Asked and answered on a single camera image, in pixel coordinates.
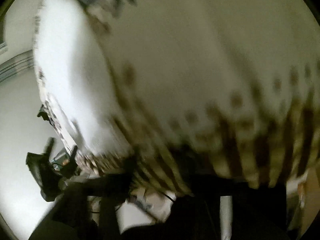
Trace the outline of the white knitted sweater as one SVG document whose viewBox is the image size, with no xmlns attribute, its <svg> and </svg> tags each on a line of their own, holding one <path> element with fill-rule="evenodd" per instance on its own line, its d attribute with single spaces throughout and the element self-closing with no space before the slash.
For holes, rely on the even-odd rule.
<svg viewBox="0 0 320 240">
<path fill-rule="evenodd" d="M 129 155 L 110 70 L 77 0 L 41 0 L 33 52 L 41 101 L 65 147 Z"/>
</svg>

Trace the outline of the teal shoe rack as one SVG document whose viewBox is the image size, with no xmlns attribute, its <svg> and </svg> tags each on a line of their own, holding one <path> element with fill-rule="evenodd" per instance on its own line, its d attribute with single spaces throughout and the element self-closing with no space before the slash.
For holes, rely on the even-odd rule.
<svg viewBox="0 0 320 240">
<path fill-rule="evenodd" d="M 40 194 L 46 202 L 53 202 L 62 192 L 59 183 L 63 179 L 71 178 L 77 169 L 75 157 L 78 147 L 74 146 L 71 154 L 65 150 L 60 152 L 64 154 L 65 159 L 59 163 L 56 159 L 50 159 L 51 152 L 55 144 L 55 139 L 50 137 L 41 154 L 28 152 L 25 164 L 29 168 L 31 175 L 40 187 Z"/>
</svg>

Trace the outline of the floral bed blanket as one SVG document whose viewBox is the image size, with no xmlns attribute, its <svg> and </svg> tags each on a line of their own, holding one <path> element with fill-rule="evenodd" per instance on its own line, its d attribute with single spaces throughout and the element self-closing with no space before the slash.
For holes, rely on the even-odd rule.
<svg viewBox="0 0 320 240">
<path fill-rule="evenodd" d="M 188 193 L 171 148 L 251 188 L 319 163 L 319 24 L 303 0 L 77 0 L 110 70 L 129 155 L 82 154 L 95 174 L 137 155 L 135 184 Z"/>
</svg>

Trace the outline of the left teal curtain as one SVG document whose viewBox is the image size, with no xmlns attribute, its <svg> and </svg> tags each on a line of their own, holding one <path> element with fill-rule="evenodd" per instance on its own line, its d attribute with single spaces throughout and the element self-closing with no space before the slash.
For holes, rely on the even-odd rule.
<svg viewBox="0 0 320 240">
<path fill-rule="evenodd" d="M 17 75 L 20 72 L 33 68 L 33 66 L 33 51 L 29 50 L 23 52 L 1 64 L 0 82 L 13 77 L 14 75 Z"/>
</svg>

